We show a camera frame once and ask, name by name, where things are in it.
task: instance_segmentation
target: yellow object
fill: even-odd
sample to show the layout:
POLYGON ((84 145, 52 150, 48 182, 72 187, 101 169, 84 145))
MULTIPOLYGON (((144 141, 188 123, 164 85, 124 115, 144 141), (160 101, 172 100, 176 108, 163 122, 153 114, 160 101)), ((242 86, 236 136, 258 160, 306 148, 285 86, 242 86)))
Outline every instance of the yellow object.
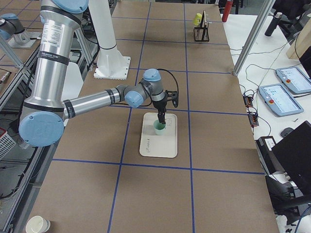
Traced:
POLYGON ((198 26, 199 23, 201 22, 201 19, 202 19, 202 14, 196 13, 194 20, 192 22, 195 26, 198 26))

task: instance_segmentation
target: black cylindrical object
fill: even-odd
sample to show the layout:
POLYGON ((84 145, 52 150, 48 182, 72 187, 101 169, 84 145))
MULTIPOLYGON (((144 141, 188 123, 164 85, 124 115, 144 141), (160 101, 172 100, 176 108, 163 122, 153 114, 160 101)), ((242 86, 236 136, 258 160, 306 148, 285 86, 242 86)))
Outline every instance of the black cylindrical object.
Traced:
POLYGON ((266 32, 264 33, 266 36, 271 36, 275 28, 277 27, 278 23, 280 22, 282 18, 282 13, 277 12, 275 16, 273 16, 273 19, 271 20, 271 23, 269 24, 269 27, 267 28, 266 32))

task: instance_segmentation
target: red bottle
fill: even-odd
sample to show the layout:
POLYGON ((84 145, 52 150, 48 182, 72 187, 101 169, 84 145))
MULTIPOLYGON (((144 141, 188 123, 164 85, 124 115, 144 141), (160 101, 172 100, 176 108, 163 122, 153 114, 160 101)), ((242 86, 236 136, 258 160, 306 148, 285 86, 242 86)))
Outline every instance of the red bottle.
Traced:
POLYGON ((225 10, 223 14, 223 22, 227 22, 228 16, 230 14, 230 10, 233 4, 233 0, 227 0, 227 3, 225 4, 225 10))

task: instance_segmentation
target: computer monitor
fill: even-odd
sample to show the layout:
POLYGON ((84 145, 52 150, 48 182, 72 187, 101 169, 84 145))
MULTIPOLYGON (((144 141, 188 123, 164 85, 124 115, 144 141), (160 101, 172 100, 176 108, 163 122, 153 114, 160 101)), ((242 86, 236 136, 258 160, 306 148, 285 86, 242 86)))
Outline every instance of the computer monitor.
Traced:
POLYGON ((303 122, 272 151, 300 191, 311 194, 311 124, 303 122))

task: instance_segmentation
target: white cup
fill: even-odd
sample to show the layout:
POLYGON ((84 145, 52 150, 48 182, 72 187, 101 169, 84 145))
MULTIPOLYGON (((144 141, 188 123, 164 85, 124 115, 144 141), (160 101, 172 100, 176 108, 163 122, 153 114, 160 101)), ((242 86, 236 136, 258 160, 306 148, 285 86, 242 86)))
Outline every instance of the white cup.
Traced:
POLYGON ((34 216, 26 224, 26 233, 44 233, 50 228, 50 221, 41 216, 34 216))
POLYGON ((154 122, 154 129, 156 135, 163 135, 166 130, 166 124, 162 124, 159 122, 159 120, 156 120, 154 122))

